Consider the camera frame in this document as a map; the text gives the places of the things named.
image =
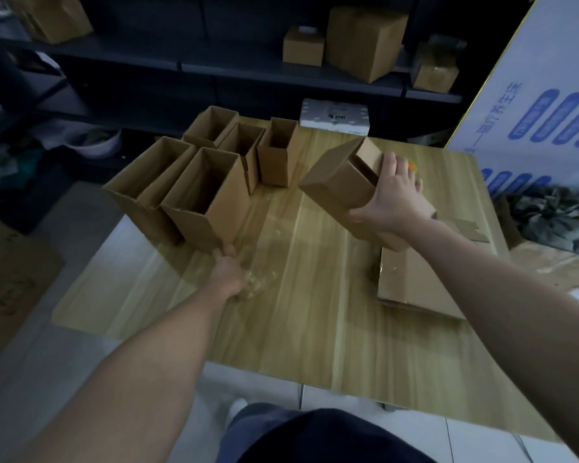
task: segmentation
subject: wooden table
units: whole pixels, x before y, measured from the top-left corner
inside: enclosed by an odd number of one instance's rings
[[[467,322],[377,302],[373,247],[297,187],[324,151],[355,136],[299,132],[304,145],[291,187],[260,185],[235,242],[243,266],[265,289],[229,302],[209,359],[555,440]],[[475,221],[492,251],[508,256],[472,156],[373,141],[417,164],[440,216]],[[124,340],[201,286],[212,263],[186,245],[148,241],[125,216],[58,304],[53,322]]]

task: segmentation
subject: pile of clothes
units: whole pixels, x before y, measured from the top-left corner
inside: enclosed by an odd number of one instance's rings
[[[510,215],[525,239],[579,254],[579,193],[541,186],[509,199]]]

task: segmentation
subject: styrofoam box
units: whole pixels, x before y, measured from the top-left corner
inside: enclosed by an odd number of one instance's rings
[[[369,111],[366,105],[361,104],[305,99],[300,111],[300,125],[367,136]]]
[[[493,197],[579,190],[579,0],[536,0],[446,145],[475,155]]]

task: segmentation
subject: forearm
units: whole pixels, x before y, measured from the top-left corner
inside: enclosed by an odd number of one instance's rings
[[[203,287],[119,346],[35,439],[26,459],[167,459],[191,410],[225,300]]]
[[[579,455],[579,301],[436,220],[406,234],[500,367]]]

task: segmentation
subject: wood grain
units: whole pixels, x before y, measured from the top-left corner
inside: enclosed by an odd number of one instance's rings
[[[241,118],[243,123],[264,122]],[[259,185],[235,245],[260,290],[233,299],[209,359],[355,396],[555,440],[467,322],[377,302],[374,247],[354,239],[298,189],[348,134],[300,128],[288,189]],[[381,139],[417,164],[441,217],[475,221],[508,256],[474,158]],[[148,241],[124,217],[54,310],[53,321],[126,339],[206,280],[212,257]]]

